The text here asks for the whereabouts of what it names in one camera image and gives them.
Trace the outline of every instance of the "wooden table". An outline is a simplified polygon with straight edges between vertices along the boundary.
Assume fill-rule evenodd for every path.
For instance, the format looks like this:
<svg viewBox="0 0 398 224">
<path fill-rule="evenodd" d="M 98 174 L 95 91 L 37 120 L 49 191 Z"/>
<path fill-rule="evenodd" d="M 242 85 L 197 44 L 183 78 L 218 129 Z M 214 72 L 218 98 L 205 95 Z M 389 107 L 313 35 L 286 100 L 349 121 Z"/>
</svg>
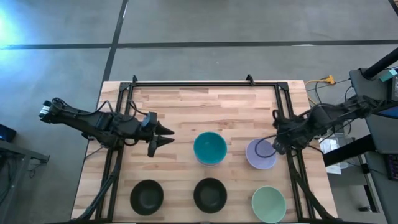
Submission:
<svg viewBox="0 0 398 224">
<path fill-rule="evenodd" d="M 288 83 L 294 113 L 309 109 L 304 82 Z M 114 108 L 119 84 L 105 82 L 100 103 L 109 100 Z M 153 158 L 147 157 L 145 143 L 125 147 L 114 222 L 259 222 L 251 208 L 251 197 L 263 185 L 273 186 L 284 195 L 287 213 L 283 222 L 297 221 L 286 156 L 278 155 L 276 165 L 269 170 L 254 169 L 245 156 L 250 141 L 276 132 L 271 115 L 277 108 L 273 88 L 135 87 L 132 99 L 140 110 L 157 112 L 160 122 L 175 131 L 172 136 L 175 142 L 158 148 Z M 205 167 L 195 159 L 193 142 L 204 131 L 217 132 L 228 143 L 227 156 L 216 167 Z M 99 144 L 91 142 L 87 153 L 97 148 Z M 85 161 L 72 218 L 78 217 L 98 193 L 105 157 L 106 150 L 102 150 Z M 311 190 L 328 212 L 337 217 L 322 155 L 308 148 L 303 151 L 303 157 Z M 218 213 L 203 213 L 193 201 L 193 189 L 205 177 L 217 178 L 227 188 L 227 203 Z M 136 214 L 129 203 L 132 188 L 145 179 L 158 181 L 165 194 L 161 208 L 147 217 Z M 301 189 L 300 198 L 306 211 Z M 108 210 L 107 200 L 109 197 L 105 198 L 104 215 Z"/>
</svg>

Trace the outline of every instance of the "black cable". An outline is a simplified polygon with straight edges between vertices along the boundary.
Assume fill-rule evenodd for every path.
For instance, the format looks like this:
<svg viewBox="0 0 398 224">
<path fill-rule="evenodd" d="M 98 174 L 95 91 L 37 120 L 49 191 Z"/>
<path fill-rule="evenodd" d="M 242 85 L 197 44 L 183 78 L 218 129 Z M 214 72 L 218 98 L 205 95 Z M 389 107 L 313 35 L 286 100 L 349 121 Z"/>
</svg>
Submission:
<svg viewBox="0 0 398 224">
<path fill-rule="evenodd" d="M 36 169 L 37 169 L 39 166 L 46 165 L 46 164 L 47 164 L 46 162 L 44 162 L 44 163 L 39 163 L 39 164 L 36 164 L 35 167 L 33 167 L 31 170 L 28 170 L 28 171 L 29 171 L 29 178 L 33 178 L 33 177 L 36 175 Z"/>
<path fill-rule="evenodd" d="M 94 153 L 97 153 L 99 150 L 101 150 L 101 149 L 103 149 L 103 148 L 104 148 L 104 147 L 100 147 L 99 149 L 95 150 L 94 152 L 88 154 L 88 155 L 85 157 L 85 160 L 86 160 L 87 158 L 89 158 L 90 156 L 92 156 Z"/>
<path fill-rule="evenodd" d="M 127 143 L 126 140 L 124 140 L 124 144 L 127 146 L 135 146 L 138 143 L 138 141 L 134 140 L 134 143 Z"/>
<path fill-rule="evenodd" d="M 316 84 L 315 84 L 315 94 L 317 95 L 319 103 L 322 103 L 321 98 L 319 97 L 319 94 L 318 94 L 318 83 L 319 82 L 316 82 Z"/>
<path fill-rule="evenodd" d="M 60 102 L 61 104 L 65 105 L 65 106 L 69 106 L 69 104 L 67 104 L 63 99 L 60 99 L 60 98 L 54 98 L 52 101 L 53 102 L 57 102 L 58 101 L 58 102 Z M 109 102 L 109 100 L 104 101 L 104 103 L 97 110 L 95 110 L 94 112 L 90 112 L 90 113 L 75 113 L 73 111 L 68 111 L 68 110 L 65 110 L 63 108 L 59 108 L 58 106 L 55 106 L 55 104 L 53 104 L 53 105 L 54 105 L 54 107 L 56 107 L 60 111 L 69 112 L 69 113 L 75 114 L 76 116 L 88 116 L 88 115 L 93 115 L 93 114 L 99 112 L 104 107 L 105 104 L 108 104 L 108 106 L 109 106 L 109 108 L 110 108 L 110 110 L 111 110 L 111 112 L 113 114 L 114 111 L 113 111 L 111 102 Z"/>
<path fill-rule="evenodd" d="M 342 82 L 347 82 L 348 80 L 351 80 L 351 79 L 350 79 L 350 78 L 347 78 L 346 80 L 338 81 L 338 82 L 336 82 L 335 84 L 332 84 L 332 85 L 320 86 L 320 87 L 318 87 L 318 89 L 324 88 L 324 87 L 328 87 L 328 86 L 333 86 L 333 85 L 336 85 L 336 84 L 339 84 L 339 83 L 342 83 Z"/>
<path fill-rule="evenodd" d="M 319 107 L 319 106 L 329 106 L 329 107 L 332 107 L 332 108 L 339 108 L 339 107 L 336 106 L 336 105 L 331 105 L 331 104 L 328 104 L 328 103 L 317 104 L 317 105 L 315 105 L 312 109 L 304 111 L 303 113 L 299 114 L 297 117 L 298 117 L 298 118 L 301 118 L 301 117 L 303 117 L 303 116 L 305 116 L 305 115 L 306 115 L 307 117 L 309 117 L 310 114 L 311 114 L 311 112 L 313 111 L 313 109 L 314 109 L 315 107 Z M 274 118 L 275 121 L 278 121 L 277 110 L 272 111 L 272 117 Z M 278 135 L 280 135 L 280 134 L 289 133 L 289 132 L 291 132 L 291 131 L 294 131 L 294 130 L 299 129 L 299 128 L 301 128 L 302 126 L 306 125 L 307 122 L 308 122 L 308 119 L 306 119 L 302 124 L 300 124 L 299 126 L 297 126 L 297 127 L 295 127 L 295 128 L 292 128 L 292 129 L 290 129 L 290 130 L 284 131 L 283 133 L 275 134 L 275 135 L 273 135 L 273 136 L 268 136 L 268 137 L 265 137 L 265 138 L 272 138 L 272 137 L 278 136 Z"/>
<path fill-rule="evenodd" d="M 341 130 L 342 128 L 344 128 L 345 126 L 347 126 L 347 125 L 349 125 L 349 124 L 351 124 L 351 122 L 353 122 L 353 121 L 348 121 L 348 124 L 346 124 L 346 125 L 343 125 L 343 127 L 341 127 L 341 128 L 339 128 L 339 129 L 337 129 L 336 131 L 334 131 L 332 134 L 330 134 L 328 137 L 326 137 L 326 138 L 324 138 L 324 139 L 322 139 L 322 141 L 320 141 L 319 142 L 319 144 L 321 144 L 324 140 L 326 140 L 326 139 L 328 139 L 328 138 L 330 138 L 330 136 L 332 136 L 332 135 L 334 135 L 337 131 L 339 131 L 339 130 Z"/>
<path fill-rule="evenodd" d="M 348 87 L 348 89 L 346 90 L 346 93 L 344 94 L 344 102 L 346 102 L 347 101 L 347 93 L 348 93 L 348 90 L 350 89 L 350 88 L 352 88 L 353 86 L 350 86 L 350 87 Z"/>
<path fill-rule="evenodd" d="M 348 133 L 347 133 L 347 134 L 351 134 L 352 128 L 353 128 L 353 126 L 351 125 L 351 123 L 349 123 L 349 130 L 348 130 Z"/>
<path fill-rule="evenodd" d="M 267 136 L 267 137 L 264 137 L 264 138 L 260 139 L 260 140 L 256 143 L 256 145 L 254 146 L 254 152 L 256 153 L 256 155 L 259 156 L 259 157 L 261 157 L 261 158 L 263 158 L 263 159 L 270 158 L 270 157 L 272 157 L 273 155 L 275 155 L 276 150 L 275 150 L 271 155 L 262 156 L 262 155 L 260 155 L 260 154 L 257 152 L 257 146 L 260 144 L 260 142 L 262 142 L 262 141 L 264 141 L 264 140 L 266 140 L 266 139 L 272 138 L 272 137 L 276 137 L 277 135 L 278 135 L 278 134 L 273 134 L 273 135 L 270 135 L 270 136 Z"/>
<path fill-rule="evenodd" d="M 137 111 L 138 113 L 140 113 L 140 114 L 142 114 L 142 115 L 144 115 L 144 116 L 147 116 L 147 115 L 148 115 L 147 113 L 141 112 L 141 111 L 137 108 L 137 105 L 136 105 L 136 103 L 135 103 L 133 100 L 129 100 L 129 104 L 130 104 L 130 106 L 131 106 L 135 111 Z"/>
<path fill-rule="evenodd" d="M 319 148 L 313 147 L 313 146 L 311 146 L 311 145 L 308 145 L 308 147 L 310 147 L 310 148 L 312 148 L 312 149 L 315 149 L 316 151 L 319 151 L 320 153 L 322 153 L 322 155 L 324 155 L 324 153 L 322 152 L 322 150 L 320 150 Z"/>
</svg>

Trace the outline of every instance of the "concrete floor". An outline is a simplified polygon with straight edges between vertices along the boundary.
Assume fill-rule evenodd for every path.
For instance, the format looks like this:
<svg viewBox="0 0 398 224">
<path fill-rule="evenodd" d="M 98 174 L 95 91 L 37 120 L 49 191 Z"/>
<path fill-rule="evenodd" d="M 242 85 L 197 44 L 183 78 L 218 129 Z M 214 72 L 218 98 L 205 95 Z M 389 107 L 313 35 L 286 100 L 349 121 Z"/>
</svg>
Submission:
<svg viewBox="0 0 398 224">
<path fill-rule="evenodd" d="M 2 0 L 2 44 L 110 44 L 122 0 Z M 120 43 L 189 41 L 389 40 L 398 17 L 387 0 L 130 0 Z M 396 45 L 118 49 L 110 80 L 312 80 L 367 67 Z M 87 141 L 37 117 L 42 103 L 60 97 L 92 111 L 109 49 L 0 50 L 0 123 L 17 130 L 16 144 L 50 154 L 18 193 L 13 223 L 70 218 Z M 323 102 L 343 101 L 349 82 L 319 90 Z M 368 133 L 353 123 L 353 136 Z M 344 220 L 383 223 L 382 214 L 357 212 L 364 192 L 334 185 Z"/>
</svg>

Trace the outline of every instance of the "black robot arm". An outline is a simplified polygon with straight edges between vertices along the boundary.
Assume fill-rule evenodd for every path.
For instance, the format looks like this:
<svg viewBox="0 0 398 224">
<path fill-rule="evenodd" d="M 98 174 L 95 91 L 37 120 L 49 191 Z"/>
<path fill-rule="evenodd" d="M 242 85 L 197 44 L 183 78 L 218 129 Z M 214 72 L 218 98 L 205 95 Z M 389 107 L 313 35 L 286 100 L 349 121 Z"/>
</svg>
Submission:
<svg viewBox="0 0 398 224">
<path fill-rule="evenodd" d="M 314 136 L 326 134 L 328 129 L 342 125 L 345 121 L 365 118 L 382 103 L 367 96 L 353 96 L 338 105 L 317 104 L 290 119 L 278 116 L 278 111 L 274 110 L 273 125 L 277 129 L 277 137 L 272 146 L 279 154 L 285 154 L 290 148 L 302 150 Z"/>
<path fill-rule="evenodd" d="M 96 110 L 92 113 L 71 107 L 60 98 L 45 101 L 40 111 L 41 121 L 52 124 L 66 124 L 82 132 L 86 138 L 94 137 L 104 147 L 116 147 L 120 142 L 132 146 L 138 141 L 149 143 L 148 156 L 153 157 L 158 147 L 174 141 L 161 135 L 174 134 L 157 120 L 157 114 L 148 112 L 140 122 L 135 115 Z M 128 144 L 126 139 L 133 139 Z"/>
</svg>

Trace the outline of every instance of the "bowl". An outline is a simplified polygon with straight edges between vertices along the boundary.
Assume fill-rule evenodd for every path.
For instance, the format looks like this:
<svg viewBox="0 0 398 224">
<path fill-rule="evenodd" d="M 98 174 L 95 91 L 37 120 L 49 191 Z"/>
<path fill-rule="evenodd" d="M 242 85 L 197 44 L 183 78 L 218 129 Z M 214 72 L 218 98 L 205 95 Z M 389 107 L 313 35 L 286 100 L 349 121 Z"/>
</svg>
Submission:
<svg viewBox="0 0 398 224">
<path fill-rule="evenodd" d="M 286 214 L 286 201 L 281 192 L 271 186 L 255 191 L 251 206 L 256 216 L 265 223 L 277 223 Z"/>
<path fill-rule="evenodd" d="M 227 147 L 225 140 L 219 134 L 205 132 L 198 135 L 195 139 L 193 151 L 200 163 L 213 166 L 224 159 Z"/>
<path fill-rule="evenodd" d="M 269 141 L 263 140 L 258 144 L 256 153 L 256 144 L 259 141 L 260 139 L 255 139 L 248 144 L 246 147 L 246 159 L 254 168 L 262 170 L 270 169 L 275 165 L 277 160 L 275 149 L 272 147 L 272 144 Z"/>
<path fill-rule="evenodd" d="M 195 204 L 205 213 L 219 212 L 224 207 L 226 198 L 225 186 L 214 178 L 205 178 L 199 181 L 193 191 Z"/>
<path fill-rule="evenodd" d="M 139 215 L 151 215 L 160 208 L 163 198 L 163 189 L 158 182 L 143 180 L 132 189 L 130 204 Z"/>
</svg>

